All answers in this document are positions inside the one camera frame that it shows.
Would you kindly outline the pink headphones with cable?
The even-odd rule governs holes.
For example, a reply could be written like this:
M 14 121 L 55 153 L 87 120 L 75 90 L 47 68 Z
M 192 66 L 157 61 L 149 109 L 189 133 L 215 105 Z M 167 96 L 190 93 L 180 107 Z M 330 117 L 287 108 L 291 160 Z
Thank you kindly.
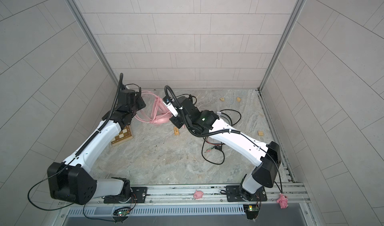
M 151 116 L 149 117 L 143 113 L 142 115 L 144 116 L 144 119 L 140 118 L 138 115 L 136 115 L 135 118 L 143 123 L 150 123 L 153 125 L 161 125 L 169 122 L 173 115 L 164 105 L 163 99 L 151 91 L 142 91 L 142 97 L 144 98 L 147 96 L 154 97 Z

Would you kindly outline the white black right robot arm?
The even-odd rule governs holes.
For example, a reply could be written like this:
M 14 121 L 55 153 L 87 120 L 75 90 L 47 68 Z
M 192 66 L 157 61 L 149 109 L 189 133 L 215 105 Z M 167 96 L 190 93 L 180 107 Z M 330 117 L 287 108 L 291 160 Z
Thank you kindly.
M 177 97 L 170 86 L 165 86 L 163 102 L 171 111 L 171 122 L 177 127 L 186 126 L 188 131 L 199 138 L 211 137 L 246 157 L 255 168 L 246 175 L 239 187 L 239 195 L 246 201 L 255 201 L 262 187 L 272 188 L 280 174 L 280 146 L 257 141 L 226 123 L 214 111 L 200 111 L 187 97 Z

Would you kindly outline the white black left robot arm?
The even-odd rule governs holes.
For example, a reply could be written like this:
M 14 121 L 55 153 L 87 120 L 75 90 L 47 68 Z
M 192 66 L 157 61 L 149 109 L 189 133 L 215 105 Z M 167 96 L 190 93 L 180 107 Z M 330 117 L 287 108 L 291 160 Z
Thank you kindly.
M 85 205 L 91 199 L 104 198 L 108 203 L 126 203 L 133 198 L 130 181 L 125 178 L 95 180 L 89 172 L 103 150 L 132 122 L 137 111 L 145 108 L 142 92 L 128 89 L 119 76 L 117 92 L 110 111 L 98 128 L 61 163 L 47 169 L 51 198 L 71 204 Z

